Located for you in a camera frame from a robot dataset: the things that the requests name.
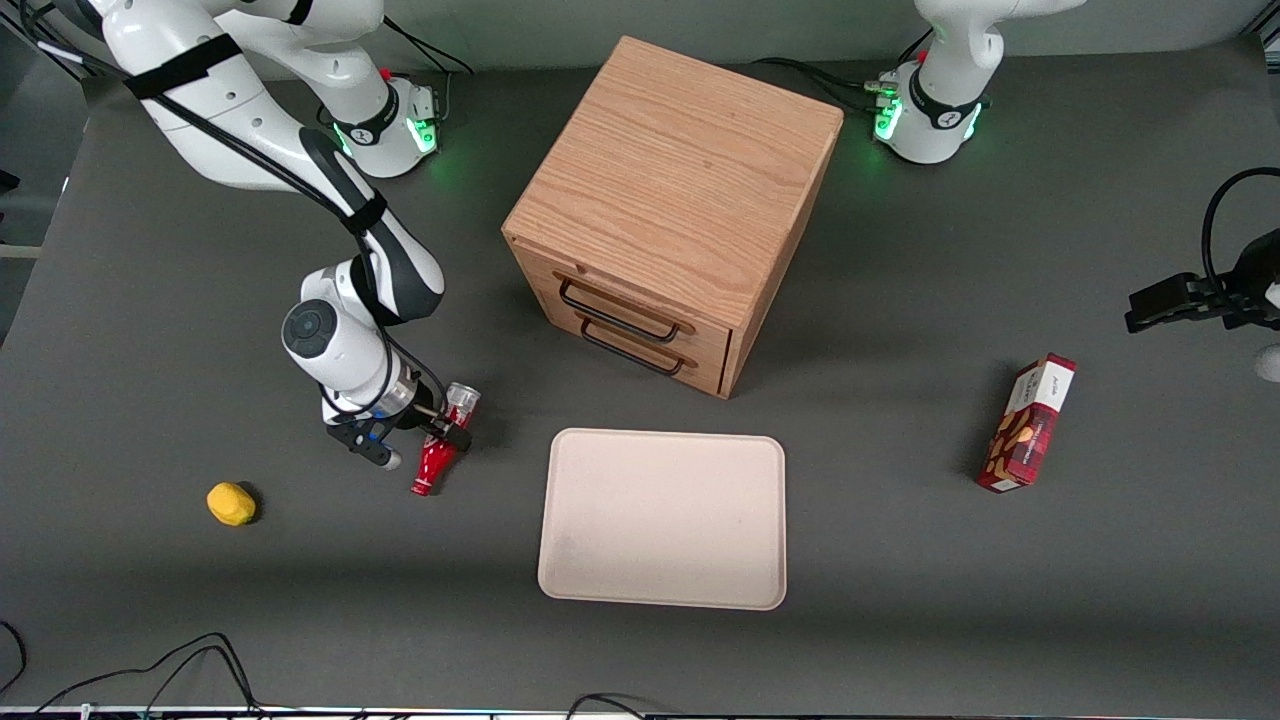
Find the red bottle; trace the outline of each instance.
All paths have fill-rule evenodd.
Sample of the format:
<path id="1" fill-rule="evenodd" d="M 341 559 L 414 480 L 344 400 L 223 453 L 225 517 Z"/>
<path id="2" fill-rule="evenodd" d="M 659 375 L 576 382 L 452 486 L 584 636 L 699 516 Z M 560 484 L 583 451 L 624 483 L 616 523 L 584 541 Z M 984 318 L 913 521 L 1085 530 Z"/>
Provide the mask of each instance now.
<path id="1" fill-rule="evenodd" d="M 475 414 L 476 402 L 480 401 L 480 393 L 465 384 L 452 383 L 444 397 L 449 404 L 449 420 L 460 427 L 467 427 L 471 423 L 471 415 Z M 452 443 L 438 437 L 428 437 L 426 442 L 422 443 L 422 462 L 417 466 L 417 478 L 413 479 L 411 488 L 413 493 L 424 497 L 430 495 L 431 486 L 453 462 L 453 456 L 457 454 L 458 448 Z"/>

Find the drawer handle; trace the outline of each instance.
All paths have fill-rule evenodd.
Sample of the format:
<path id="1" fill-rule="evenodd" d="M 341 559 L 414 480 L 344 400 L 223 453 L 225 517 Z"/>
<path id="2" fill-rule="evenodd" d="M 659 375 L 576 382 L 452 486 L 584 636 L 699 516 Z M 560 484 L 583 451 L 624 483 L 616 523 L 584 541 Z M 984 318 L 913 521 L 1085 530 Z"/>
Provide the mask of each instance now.
<path id="1" fill-rule="evenodd" d="M 684 357 L 677 357 L 675 366 L 672 366 L 672 368 L 663 368 L 662 365 L 657 365 L 654 363 L 650 363 L 650 361 L 645 360 L 644 357 L 639 357 L 636 355 L 631 355 L 626 350 L 622 350 L 621 347 L 617 347 L 614 345 L 604 342 L 603 340 L 600 340 L 600 338 L 593 336 L 591 333 L 586 332 L 586 328 L 589 328 L 589 327 L 591 327 L 591 319 L 590 318 L 582 318 L 582 329 L 579 332 L 579 334 L 582 336 L 582 340 L 585 340 L 586 342 L 590 342 L 591 345 L 594 345 L 596 347 L 602 347 L 604 350 L 608 350 L 609 352 L 612 352 L 612 354 L 614 354 L 614 355 L 617 355 L 620 357 L 626 357 L 627 360 L 631 360 L 636 365 L 640 365 L 641 368 L 645 368 L 648 370 L 653 370 L 654 373 L 658 373 L 659 375 L 667 375 L 669 378 L 669 377 L 675 375 L 676 373 L 678 373 L 680 369 L 685 366 L 685 359 Z"/>
<path id="2" fill-rule="evenodd" d="M 572 283 L 570 282 L 568 278 L 564 278 L 564 281 L 561 283 L 561 300 L 564 301 L 564 305 L 568 305 L 570 307 L 577 310 L 579 313 L 582 313 L 584 315 L 589 315 L 589 316 L 591 316 L 591 318 L 594 318 L 594 319 L 596 319 L 596 320 L 599 320 L 599 322 L 602 322 L 602 323 L 604 323 L 607 325 L 613 325 L 614 328 L 618 328 L 621 331 L 626 331 L 626 332 L 628 332 L 631 334 L 635 334 L 635 336 L 640 336 L 640 337 L 643 337 L 643 338 L 645 338 L 645 340 L 648 340 L 650 342 L 657 342 L 658 345 L 667 345 L 668 342 L 676 340 L 676 333 L 680 332 L 680 325 L 676 324 L 676 323 L 672 323 L 669 333 L 667 333 L 664 336 L 662 336 L 662 334 L 653 334 L 652 332 L 649 332 L 649 331 L 646 331 L 644 328 L 639 328 L 636 325 L 632 325 L 631 323 L 628 323 L 628 322 L 626 322 L 626 320 L 623 320 L 621 318 L 614 318 L 613 315 L 609 315 L 608 313 L 602 313 L 600 310 L 596 310 L 595 307 L 591 307 L 590 305 L 579 302 L 577 300 L 573 300 L 572 297 L 570 297 L 568 296 L 568 288 L 570 288 L 571 284 Z"/>

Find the lemon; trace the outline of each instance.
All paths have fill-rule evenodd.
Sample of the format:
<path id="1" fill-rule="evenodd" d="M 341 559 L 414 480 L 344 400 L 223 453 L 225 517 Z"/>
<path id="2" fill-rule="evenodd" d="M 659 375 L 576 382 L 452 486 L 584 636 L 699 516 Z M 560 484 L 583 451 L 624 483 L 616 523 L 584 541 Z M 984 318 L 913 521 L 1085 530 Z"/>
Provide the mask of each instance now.
<path id="1" fill-rule="evenodd" d="M 224 525 L 243 525 L 253 519 L 257 503 L 236 483 L 218 483 L 205 496 L 209 511 Z"/>

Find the gray table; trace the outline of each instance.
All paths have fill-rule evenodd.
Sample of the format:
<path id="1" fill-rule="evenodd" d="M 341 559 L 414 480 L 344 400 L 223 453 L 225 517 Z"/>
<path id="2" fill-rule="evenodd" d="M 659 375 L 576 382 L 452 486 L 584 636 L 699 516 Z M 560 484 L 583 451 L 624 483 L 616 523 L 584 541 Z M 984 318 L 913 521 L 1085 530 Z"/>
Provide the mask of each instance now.
<path id="1" fill-rule="evenodd" d="M 1254 44 L 1010 60 L 938 168 L 851 118 L 728 402 L 554 331 L 498 233 L 591 76 L 458 78 L 443 154 L 378 183 L 451 283 L 398 336 L 484 392 L 475 451 L 429 500 L 411 468 L 325 436 L 279 347 L 300 279 L 349 238 L 300 197 L 205 182 L 132 99 L 91 88 L 0 351 L 0 615 L 32 653 L 8 701 L 220 629 L 287 705 L 557 710 L 608 689 L 703 712 L 1280 714 L 1280 388 L 1251 369 L 1271 333 L 1121 320 L 1129 292 L 1197 266 L 1213 188 L 1280 160 Z M 1226 204 L 1224 264 L 1276 224 L 1275 192 Z M 1080 372 L 1041 483 L 988 495 L 972 478 L 1012 370 L 1048 351 Z M 778 438 L 782 607 L 543 596 L 566 427 Z M 260 488 L 260 524 L 209 516 L 220 480 Z M 166 698 L 234 700 L 212 665 Z"/>

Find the beige tray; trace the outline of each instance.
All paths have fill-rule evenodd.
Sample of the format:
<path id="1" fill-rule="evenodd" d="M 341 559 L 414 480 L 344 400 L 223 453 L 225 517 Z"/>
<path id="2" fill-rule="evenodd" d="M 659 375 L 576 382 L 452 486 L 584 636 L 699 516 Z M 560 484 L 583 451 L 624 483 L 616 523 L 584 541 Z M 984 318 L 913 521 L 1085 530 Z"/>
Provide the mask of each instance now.
<path id="1" fill-rule="evenodd" d="M 773 610 L 785 488 L 773 438 L 570 428 L 552 441 L 538 584 L 562 600 Z"/>

